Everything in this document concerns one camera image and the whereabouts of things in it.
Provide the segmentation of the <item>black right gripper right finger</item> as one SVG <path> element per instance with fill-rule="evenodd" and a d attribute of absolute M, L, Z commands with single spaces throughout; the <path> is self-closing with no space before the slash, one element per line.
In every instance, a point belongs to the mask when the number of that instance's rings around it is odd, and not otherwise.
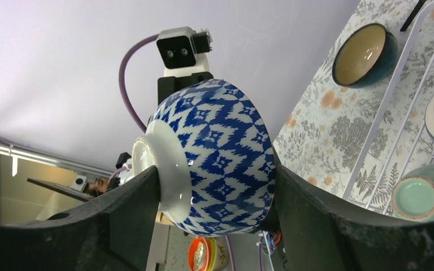
<path fill-rule="evenodd" d="M 349 203 L 278 164 L 273 202 L 285 270 L 434 270 L 434 221 L 402 220 Z"/>

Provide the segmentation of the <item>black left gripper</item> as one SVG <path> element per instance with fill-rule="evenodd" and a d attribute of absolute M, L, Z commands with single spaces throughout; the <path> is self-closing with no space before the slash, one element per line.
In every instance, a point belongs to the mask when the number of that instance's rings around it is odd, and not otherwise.
<path fill-rule="evenodd" d="M 192 73 L 189 76 L 176 77 L 167 76 L 158 79 L 158 104 L 161 104 L 171 94 L 176 93 L 184 88 L 193 86 L 202 81 L 213 79 L 214 76 L 210 72 Z"/>

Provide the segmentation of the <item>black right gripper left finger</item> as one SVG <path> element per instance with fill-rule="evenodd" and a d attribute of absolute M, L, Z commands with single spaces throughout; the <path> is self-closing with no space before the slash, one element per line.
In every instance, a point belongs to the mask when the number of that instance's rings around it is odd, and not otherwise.
<path fill-rule="evenodd" d="M 47 220 L 0 226 L 0 270 L 145 270 L 159 197 L 150 167 Z"/>

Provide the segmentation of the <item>blue white patterned bowl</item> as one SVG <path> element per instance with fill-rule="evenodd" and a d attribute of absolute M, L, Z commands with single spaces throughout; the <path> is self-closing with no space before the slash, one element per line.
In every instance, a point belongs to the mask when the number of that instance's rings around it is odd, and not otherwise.
<path fill-rule="evenodd" d="M 270 136 L 251 100 L 225 80 L 171 94 L 131 155 L 134 174 L 156 167 L 159 211 L 185 232 L 248 233 L 271 208 L 276 162 Z"/>

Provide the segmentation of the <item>dark teal floral bowl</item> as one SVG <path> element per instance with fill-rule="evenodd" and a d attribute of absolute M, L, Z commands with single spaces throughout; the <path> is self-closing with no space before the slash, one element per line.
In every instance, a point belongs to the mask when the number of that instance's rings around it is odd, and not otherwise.
<path fill-rule="evenodd" d="M 332 64 L 332 79 L 342 87 L 365 88 L 391 75 L 397 62 L 397 38 L 382 24 L 367 24 L 340 47 Z"/>

